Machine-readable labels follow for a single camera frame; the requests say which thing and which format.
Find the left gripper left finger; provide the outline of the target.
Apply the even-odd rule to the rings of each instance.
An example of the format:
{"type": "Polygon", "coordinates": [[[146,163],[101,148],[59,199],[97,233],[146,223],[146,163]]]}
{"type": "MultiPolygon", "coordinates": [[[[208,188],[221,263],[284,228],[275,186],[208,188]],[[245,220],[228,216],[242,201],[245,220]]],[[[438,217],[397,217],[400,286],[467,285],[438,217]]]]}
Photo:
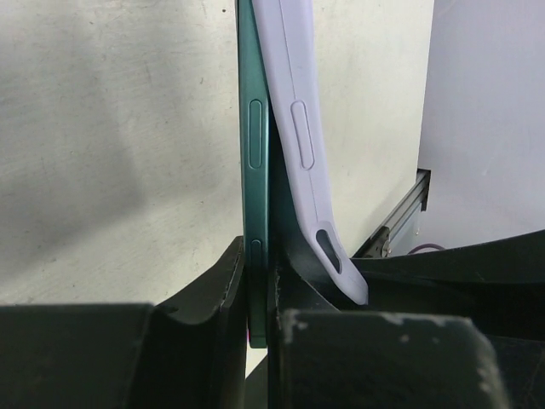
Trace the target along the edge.
{"type": "Polygon", "coordinates": [[[246,322],[240,238],[157,305],[5,306],[1,405],[240,408],[246,322]]]}

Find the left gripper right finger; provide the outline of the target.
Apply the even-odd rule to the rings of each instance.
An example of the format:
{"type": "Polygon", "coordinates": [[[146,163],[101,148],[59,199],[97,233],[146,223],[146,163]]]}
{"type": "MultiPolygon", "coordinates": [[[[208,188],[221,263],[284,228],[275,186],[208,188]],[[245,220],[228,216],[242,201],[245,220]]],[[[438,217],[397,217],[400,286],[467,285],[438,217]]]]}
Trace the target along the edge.
{"type": "Polygon", "coordinates": [[[337,290],[301,236],[279,249],[271,408],[543,407],[543,232],[359,258],[365,306],[337,290]]]}

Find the teal phone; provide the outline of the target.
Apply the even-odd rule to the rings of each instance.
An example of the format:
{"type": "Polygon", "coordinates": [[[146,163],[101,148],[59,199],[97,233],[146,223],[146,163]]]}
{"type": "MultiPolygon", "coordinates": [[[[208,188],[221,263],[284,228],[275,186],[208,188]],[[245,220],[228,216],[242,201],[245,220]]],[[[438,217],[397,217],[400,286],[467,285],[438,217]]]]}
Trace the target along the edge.
{"type": "Polygon", "coordinates": [[[240,164],[250,347],[265,349],[270,234],[270,102],[253,3],[236,2],[240,164]]]}

